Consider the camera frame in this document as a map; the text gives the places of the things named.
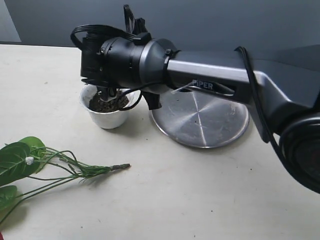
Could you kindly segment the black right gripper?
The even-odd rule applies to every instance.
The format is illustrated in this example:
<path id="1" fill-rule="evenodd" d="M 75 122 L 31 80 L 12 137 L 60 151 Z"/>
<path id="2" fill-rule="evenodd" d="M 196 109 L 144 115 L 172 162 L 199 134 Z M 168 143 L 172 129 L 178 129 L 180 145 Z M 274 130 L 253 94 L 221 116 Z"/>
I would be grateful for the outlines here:
<path id="1" fill-rule="evenodd" d="M 105 85 L 101 77 L 101 46 L 105 38 L 97 33 L 87 33 L 82 38 L 80 76 L 81 81 L 90 85 Z"/>

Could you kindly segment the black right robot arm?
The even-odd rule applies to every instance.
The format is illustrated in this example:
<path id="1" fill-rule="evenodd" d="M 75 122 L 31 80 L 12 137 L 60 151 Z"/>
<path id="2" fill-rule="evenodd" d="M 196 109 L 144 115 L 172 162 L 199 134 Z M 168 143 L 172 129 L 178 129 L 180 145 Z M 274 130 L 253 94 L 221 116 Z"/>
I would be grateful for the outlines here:
<path id="1" fill-rule="evenodd" d="M 160 94 L 185 88 L 245 105 L 287 172 L 320 191 L 320 47 L 267 53 L 178 50 L 166 39 L 107 38 L 80 44 L 85 83 L 142 90 L 150 109 Z"/>

